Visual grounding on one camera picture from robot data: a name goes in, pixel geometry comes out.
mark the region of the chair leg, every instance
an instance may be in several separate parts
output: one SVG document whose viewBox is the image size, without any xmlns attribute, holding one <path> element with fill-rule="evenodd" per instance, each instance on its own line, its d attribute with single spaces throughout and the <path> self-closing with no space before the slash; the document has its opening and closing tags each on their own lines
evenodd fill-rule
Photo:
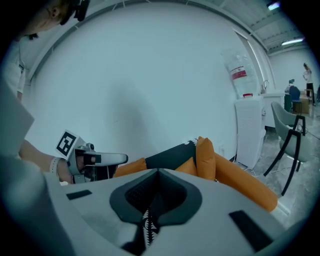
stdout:
<svg viewBox="0 0 320 256">
<path fill-rule="evenodd" d="M 284 186 L 284 189 L 283 189 L 283 191 L 282 191 L 282 193 L 281 193 L 282 196 L 285 195 L 285 193 L 286 193 L 286 191 L 287 191 L 287 189 L 288 189 L 288 187 L 289 187 L 289 184 L 290 184 L 290 182 L 291 182 L 291 180 L 292 180 L 292 177 L 293 177 L 293 175 L 294 175 L 294 173 L 295 173 L 296 165 L 297 165 L 297 159 L 295 158 L 295 159 L 293 160 L 293 164 L 292 164 L 292 167 L 291 167 L 291 171 L 290 171 L 288 180 L 286 181 L 286 184 L 285 184 L 285 186 Z"/>
<path fill-rule="evenodd" d="M 286 148 L 285 146 L 286 145 L 283 145 L 283 147 L 280 149 L 278 155 L 275 157 L 274 161 L 272 162 L 268 170 L 266 170 L 266 172 L 263 174 L 263 176 L 267 176 L 268 173 L 270 173 L 270 171 L 272 170 L 272 168 L 275 167 L 276 163 L 283 157 Z"/>
<path fill-rule="evenodd" d="M 295 170 L 296 172 L 299 172 L 300 164 L 301 164 L 301 162 L 299 161 L 298 166 L 296 167 L 296 170 Z"/>
</svg>

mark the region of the fluorescent light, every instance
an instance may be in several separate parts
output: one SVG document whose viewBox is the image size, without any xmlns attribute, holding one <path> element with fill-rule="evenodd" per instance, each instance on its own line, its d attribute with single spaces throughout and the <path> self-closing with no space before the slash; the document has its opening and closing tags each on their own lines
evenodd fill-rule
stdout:
<svg viewBox="0 0 320 256">
<path fill-rule="evenodd" d="M 283 42 L 283 43 L 282 43 L 282 46 L 299 43 L 299 42 L 302 42 L 303 40 L 304 40 L 304 38 L 298 38 L 298 39 L 286 41 L 286 42 Z"/>
<path fill-rule="evenodd" d="M 267 6 L 268 6 L 269 10 L 272 11 L 272 10 L 280 7 L 280 2 L 270 3 Z"/>
</svg>

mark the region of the bracelet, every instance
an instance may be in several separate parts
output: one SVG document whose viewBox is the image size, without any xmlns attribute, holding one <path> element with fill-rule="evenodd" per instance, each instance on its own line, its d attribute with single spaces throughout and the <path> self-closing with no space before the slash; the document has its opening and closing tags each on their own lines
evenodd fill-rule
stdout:
<svg viewBox="0 0 320 256">
<path fill-rule="evenodd" d="M 51 163 L 50 163 L 50 173 L 52 174 L 56 174 L 56 176 L 59 178 L 58 175 L 58 163 L 62 158 L 60 157 L 55 157 L 54 159 L 52 159 Z"/>
</svg>

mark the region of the orange pillow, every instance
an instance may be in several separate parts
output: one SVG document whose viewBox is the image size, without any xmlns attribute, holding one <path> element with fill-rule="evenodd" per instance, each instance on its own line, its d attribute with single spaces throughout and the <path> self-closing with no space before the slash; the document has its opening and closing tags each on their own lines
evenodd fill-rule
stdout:
<svg viewBox="0 0 320 256">
<path fill-rule="evenodd" d="M 182 165 L 180 165 L 175 170 L 177 172 L 198 176 L 197 175 L 197 168 L 196 168 L 196 165 L 195 165 L 193 157 L 191 157 L 188 161 L 184 162 Z"/>
<path fill-rule="evenodd" d="M 210 139 L 198 138 L 195 147 L 195 160 L 198 177 L 214 181 L 216 178 L 216 156 Z"/>
<path fill-rule="evenodd" d="M 215 154 L 215 159 L 218 182 L 234 188 L 268 212 L 277 207 L 278 198 L 266 185 L 228 159 L 218 154 Z"/>
<path fill-rule="evenodd" d="M 146 161 L 144 158 L 140 158 L 137 161 L 120 166 L 116 169 L 113 177 L 120 177 L 128 174 L 134 174 L 147 169 Z"/>
</svg>

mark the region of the gray floor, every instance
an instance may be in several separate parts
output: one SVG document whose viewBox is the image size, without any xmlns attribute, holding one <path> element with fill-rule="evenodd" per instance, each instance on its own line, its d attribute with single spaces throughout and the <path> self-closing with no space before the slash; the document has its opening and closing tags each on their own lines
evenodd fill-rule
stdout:
<svg viewBox="0 0 320 256">
<path fill-rule="evenodd" d="M 310 114 L 306 115 L 306 127 L 310 133 L 320 138 L 320 106 L 310 107 Z M 268 130 L 263 144 L 262 153 L 253 168 L 256 178 L 266 184 L 278 196 L 278 212 L 274 216 L 285 228 L 305 219 L 313 208 L 320 192 L 320 140 L 310 133 L 306 137 L 312 143 L 311 160 L 301 164 L 299 172 L 295 172 L 284 196 L 281 192 L 288 180 L 293 160 L 286 154 L 266 176 L 263 173 L 276 158 L 280 147 L 279 137 L 275 130 Z"/>
</svg>

